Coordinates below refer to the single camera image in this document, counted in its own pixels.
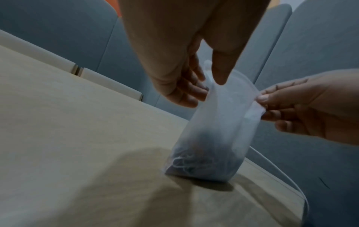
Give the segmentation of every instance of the cable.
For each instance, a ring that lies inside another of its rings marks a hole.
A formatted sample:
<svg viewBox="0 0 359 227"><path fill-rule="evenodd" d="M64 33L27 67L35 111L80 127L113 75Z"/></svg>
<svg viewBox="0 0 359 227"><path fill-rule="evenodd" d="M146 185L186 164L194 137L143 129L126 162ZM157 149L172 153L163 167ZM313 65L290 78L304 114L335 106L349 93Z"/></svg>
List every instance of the cable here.
<svg viewBox="0 0 359 227"><path fill-rule="evenodd" d="M278 166L276 166L273 162L271 162L271 160L269 160L266 156L264 156L263 154L261 154L259 151L257 151L256 149L254 149L253 147L250 147L252 150L254 150L257 154L259 154L262 158L264 158L265 160L267 160L267 162L269 162L270 164L272 164L274 166L274 168L276 168L276 170L278 170L281 174L283 174L296 188L297 190L303 195L305 202L307 203L307 213L306 216L304 218L304 221L307 219L308 215L309 215L309 203L307 200L306 195L304 195L303 191L300 189L300 187L288 176L286 175Z"/></svg>

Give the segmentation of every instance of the orange wall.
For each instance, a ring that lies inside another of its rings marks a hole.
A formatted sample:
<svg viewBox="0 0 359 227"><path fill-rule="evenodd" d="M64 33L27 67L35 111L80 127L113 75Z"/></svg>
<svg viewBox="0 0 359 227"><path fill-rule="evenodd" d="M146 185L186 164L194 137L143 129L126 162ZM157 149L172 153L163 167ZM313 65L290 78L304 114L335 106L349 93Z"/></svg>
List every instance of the orange wall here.
<svg viewBox="0 0 359 227"><path fill-rule="evenodd" d="M117 15L121 16L121 12L120 12L120 5L119 2L117 0L106 0L110 5L112 5L112 7L116 10Z"/></svg>

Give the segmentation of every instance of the white bag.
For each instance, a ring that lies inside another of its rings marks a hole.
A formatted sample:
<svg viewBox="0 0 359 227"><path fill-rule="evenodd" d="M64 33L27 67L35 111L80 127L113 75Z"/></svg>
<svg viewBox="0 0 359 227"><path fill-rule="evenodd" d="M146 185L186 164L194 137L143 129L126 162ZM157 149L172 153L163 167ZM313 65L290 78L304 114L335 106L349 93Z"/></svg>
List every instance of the white bag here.
<svg viewBox="0 0 359 227"><path fill-rule="evenodd" d="M211 67L206 61L204 72L212 82L206 101L173 147L165 172L227 182L242 164L265 109L254 101L259 91L246 76L233 70L220 86Z"/></svg>

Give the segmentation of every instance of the plastic bag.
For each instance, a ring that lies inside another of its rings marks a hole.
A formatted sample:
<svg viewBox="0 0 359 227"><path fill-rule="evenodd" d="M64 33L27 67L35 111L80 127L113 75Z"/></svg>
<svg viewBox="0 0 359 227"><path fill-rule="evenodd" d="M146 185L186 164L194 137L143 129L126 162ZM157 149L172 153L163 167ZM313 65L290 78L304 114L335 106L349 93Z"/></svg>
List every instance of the plastic bag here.
<svg viewBox="0 0 359 227"><path fill-rule="evenodd" d="M206 101L173 147L165 173L227 182L242 164L265 109L254 101L259 91L246 76L233 70L220 86L213 82L211 66L205 62L211 84Z"/></svg>

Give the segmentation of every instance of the wire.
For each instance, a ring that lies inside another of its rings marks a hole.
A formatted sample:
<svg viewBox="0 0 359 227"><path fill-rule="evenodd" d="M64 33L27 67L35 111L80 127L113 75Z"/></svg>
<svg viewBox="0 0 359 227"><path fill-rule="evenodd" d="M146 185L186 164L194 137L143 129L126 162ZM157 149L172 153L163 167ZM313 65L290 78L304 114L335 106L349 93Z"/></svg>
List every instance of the wire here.
<svg viewBox="0 0 359 227"><path fill-rule="evenodd" d="M265 160L267 160L267 162L269 162L270 164L272 164L274 166L274 168L276 168L276 170L278 170L281 174L283 174L296 188L297 190L303 195L305 202L307 203L307 213L306 216L304 218L304 220L307 219L308 215L309 215L309 203L307 200L306 195L304 195L303 191L300 189L300 187L288 176L286 175L278 166L276 166L271 160L269 160L266 156L264 156L263 154L261 154L259 151L257 151L256 149L254 149L253 147L250 147L252 150L254 150L257 154L259 154L262 158L264 158Z"/></svg>

